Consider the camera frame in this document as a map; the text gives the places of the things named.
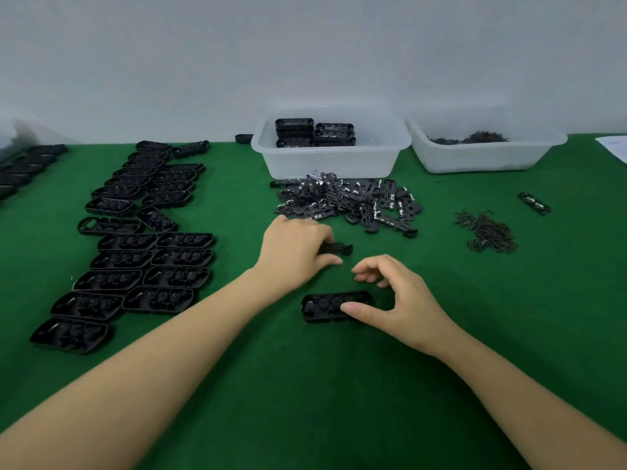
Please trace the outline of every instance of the gray wall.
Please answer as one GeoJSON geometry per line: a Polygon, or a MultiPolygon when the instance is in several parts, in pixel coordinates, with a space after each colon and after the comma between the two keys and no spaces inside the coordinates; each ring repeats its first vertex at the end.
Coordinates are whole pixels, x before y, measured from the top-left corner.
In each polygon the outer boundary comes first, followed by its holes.
{"type": "Polygon", "coordinates": [[[268,104],[507,102],[627,125],[627,0],[0,0],[0,117],[231,140],[268,104]]]}

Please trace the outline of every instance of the white paper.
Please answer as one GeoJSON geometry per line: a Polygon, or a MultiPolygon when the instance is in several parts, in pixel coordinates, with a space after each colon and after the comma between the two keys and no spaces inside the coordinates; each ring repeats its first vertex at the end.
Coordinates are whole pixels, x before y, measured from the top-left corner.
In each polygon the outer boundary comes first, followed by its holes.
{"type": "Polygon", "coordinates": [[[612,155],[627,164],[627,135],[600,136],[596,139],[601,145],[610,151],[612,155]]]}

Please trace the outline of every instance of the green table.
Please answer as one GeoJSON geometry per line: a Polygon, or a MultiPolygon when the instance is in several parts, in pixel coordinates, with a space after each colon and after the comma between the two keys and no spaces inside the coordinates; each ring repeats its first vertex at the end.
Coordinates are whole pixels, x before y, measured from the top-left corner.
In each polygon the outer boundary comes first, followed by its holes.
{"type": "MultiPolygon", "coordinates": [[[[0,207],[0,430],[166,320],[126,314],[88,356],[28,343],[51,305],[97,253],[76,224],[90,192],[130,145],[72,147],[0,207]]],[[[181,230],[217,236],[216,291],[255,263],[277,205],[262,156],[216,143],[192,202],[168,214],[181,230]]],[[[313,292],[366,287],[381,308],[393,295],[353,282],[350,268],[388,253],[421,274],[457,323],[531,377],[627,439],[627,166],[592,135],[573,135],[527,172],[430,175],[411,149],[391,175],[425,210],[420,234],[369,236],[327,221],[354,244],[331,268],[259,315],[153,448],[142,469],[522,468],[523,459],[468,387],[443,364],[354,322],[304,324],[313,292]],[[554,212],[516,197],[530,192],[554,212]],[[489,208],[520,247],[477,254],[454,212],[489,208]]]]}

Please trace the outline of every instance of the plastic container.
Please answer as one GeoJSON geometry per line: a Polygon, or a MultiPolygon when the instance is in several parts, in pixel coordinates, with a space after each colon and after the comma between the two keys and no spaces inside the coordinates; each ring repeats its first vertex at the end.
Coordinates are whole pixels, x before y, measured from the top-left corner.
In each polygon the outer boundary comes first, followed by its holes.
{"type": "Polygon", "coordinates": [[[277,108],[261,118],[251,142],[275,179],[305,178],[312,173],[335,173],[339,178],[386,177],[398,153],[410,144],[403,122],[388,107],[359,102],[277,108]],[[352,123],[357,142],[354,147],[277,148],[275,121],[299,117],[313,118],[316,123],[352,123]]]}
{"type": "Polygon", "coordinates": [[[552,146],[568,140],[566,134],[503,106],[412,111],[406,125],[414,151],[429,173],[526,170],[552,146]],[[503,134],[510,141],[439,145],[427,138],[462,140],[478,130],[503,134]]]}

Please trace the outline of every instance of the person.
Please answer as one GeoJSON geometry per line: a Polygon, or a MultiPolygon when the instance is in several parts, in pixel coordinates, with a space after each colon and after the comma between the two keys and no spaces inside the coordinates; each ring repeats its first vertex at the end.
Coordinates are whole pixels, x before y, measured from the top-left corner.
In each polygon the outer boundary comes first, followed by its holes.
{"type": "MultiPolygon", "coordinates": [[[[340,265],[317,255],[329,226],[278,216],[253,268],[111,356],[0,435],[0,468],[129,469],[157,441],[238,332],[258,312],[340,265]]],[[[392,287],[392,310],[344,303],[348,315],[457,373],[534,469],[625,469],[627,445],[457,326],[420,276],[368,257],[355,280],[392,287]]]]}

